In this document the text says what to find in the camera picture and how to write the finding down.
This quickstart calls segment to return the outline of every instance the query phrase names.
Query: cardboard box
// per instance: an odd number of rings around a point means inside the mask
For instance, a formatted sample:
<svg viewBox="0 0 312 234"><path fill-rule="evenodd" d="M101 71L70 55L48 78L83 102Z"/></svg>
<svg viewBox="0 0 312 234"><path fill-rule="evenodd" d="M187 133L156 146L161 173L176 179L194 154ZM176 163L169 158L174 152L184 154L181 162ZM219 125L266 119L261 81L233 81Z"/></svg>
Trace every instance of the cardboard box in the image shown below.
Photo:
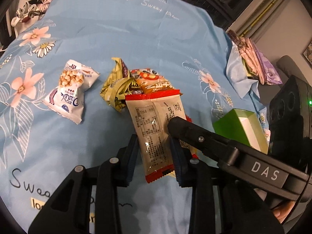
<svg viewBox="0 0 312 234"><path fill-rule="evenodd" d="M236 140L264 154L268 154L268 143L260 121L254 112L232 109L213 124L215 133Z"/></svg>

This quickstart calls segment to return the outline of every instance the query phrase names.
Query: pink flower print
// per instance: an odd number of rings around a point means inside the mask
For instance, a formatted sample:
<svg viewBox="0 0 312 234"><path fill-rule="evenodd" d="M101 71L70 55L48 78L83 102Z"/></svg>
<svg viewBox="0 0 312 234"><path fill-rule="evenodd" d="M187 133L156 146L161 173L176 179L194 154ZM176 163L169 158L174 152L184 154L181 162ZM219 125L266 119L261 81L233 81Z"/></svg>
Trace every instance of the pink flower print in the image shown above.
<svg viewBox="0 0 312 234"><path fill-rule="evenodd" d="M11 87L16 90L15 97L11 102L12 107L17 107L20 102L21 96L24 94L30 99L36 97L36 87L34 86L43 77L43 73L38 73L32 76L32 69L28 68L25 72L25 79L17 77L13 80Z"/></svg>
<svg viewBox="0 0 312 234"><path fill-rule="evenodd" d="M205 82L205 83L207 83L207 84L209 84L209 87L210 87L210 89L211 89L211 91L213 92L213 93L216 93L216 92L218 92L218 93L221 93L221 90L220 90L220 85L217 83L217 82L215 82L214 80L213 80L213 78L212 78L212 76L209 74L209 73L204 73L203 71L199 71L200 72L200 74L202 75L201 76L201 80L203 81L203 82Z"/></svg>
<svg viewBox="0 0 312 234"><path fill-rule="evenodd" d="M266 137L267 142L269 142L271 137L271 131L269 129L264 129L264 135Z"/></svg>
<svg viewBox="0 0 312 234"><path fill-rule="evenodd" d="M51 34L47 34L46 32L49 30L49 26L43 28L36 28L32 32L25 33L23 35L23 42L19 44L19 46L24 46L28 42L31 42L33 45L37 45L41 38L49 38Z"/></svg>

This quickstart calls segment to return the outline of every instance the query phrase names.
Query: snack bag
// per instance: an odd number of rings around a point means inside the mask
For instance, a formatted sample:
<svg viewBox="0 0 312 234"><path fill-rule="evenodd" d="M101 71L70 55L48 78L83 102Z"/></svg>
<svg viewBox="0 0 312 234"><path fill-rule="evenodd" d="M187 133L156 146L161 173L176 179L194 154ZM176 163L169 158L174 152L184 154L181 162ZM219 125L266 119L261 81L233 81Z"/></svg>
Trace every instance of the snack bag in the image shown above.
<svg viewBox="0 0 312 234"><path fill-rule="evenodd" d="M145 94L174 89L167 79L151 68L134 69L131 73Z"/></svg>
<svg viewBox="0 0 312 234"><path fill-rule="evenodd" d="M145 178L150 183L174 170L167 124L176 116L186 119L180 90L126 95L126 103L138 135Z"/></svg>
<svg viewBox="0 0 312 234"><path fill-rule="evenodd" d="M85 91L93 85L99 75L92 68L69 60L60 75L58 86L45 97L43 103L79 124L82 120Z"/></svg>
<svg viewBox="0 0 312 234"><path fill-rule="evenodd" d="M121 58L113 57L116 65L103 84L100 95L117 111L126 107L125 95L141 94L143 91L132 77Z"/></svg>

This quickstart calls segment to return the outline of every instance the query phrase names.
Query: clothes pile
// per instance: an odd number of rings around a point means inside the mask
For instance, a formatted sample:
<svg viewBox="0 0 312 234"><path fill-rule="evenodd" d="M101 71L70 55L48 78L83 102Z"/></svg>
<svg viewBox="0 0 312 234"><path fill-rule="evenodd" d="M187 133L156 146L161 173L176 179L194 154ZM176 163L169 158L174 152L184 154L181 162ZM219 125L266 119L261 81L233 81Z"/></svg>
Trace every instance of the clothes pile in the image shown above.
<svg viewBox="0 0 312 234"><path fill-rule="evenodd" d="M18 23L27 23L35 16L46 13L52 0L30 0L25 3L23 8L16 11L17 16L11 21L11 25L16 27Z"/></svg>
<svg viewBox="0 0 312 234"><path fill-rule="evenodd" d="M227 34L238 47L248 78L259 80L261 84L282 84L274 66L251 39L237 36L232 30Z"/></svg>

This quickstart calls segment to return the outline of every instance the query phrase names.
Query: daisy print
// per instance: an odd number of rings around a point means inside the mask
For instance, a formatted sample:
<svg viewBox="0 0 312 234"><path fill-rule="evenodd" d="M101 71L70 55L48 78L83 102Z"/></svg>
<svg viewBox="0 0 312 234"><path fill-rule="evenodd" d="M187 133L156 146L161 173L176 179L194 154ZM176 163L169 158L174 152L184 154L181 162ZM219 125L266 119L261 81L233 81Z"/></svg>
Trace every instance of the daisy print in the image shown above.
<svg viewBox="0 0 312 234"><path fill-rule="evenodd" d="M45 42L35 48L32 52L37 54L38 58L43 58L52 50L53 47L55 47L55 41Z"/></svg>
<svg viewBox="0 0 312 234"><path fill-rule="evenodd" d="M266 123L266 115L265 113L260 113L260 122L261 124L265 124Z"/></svg>

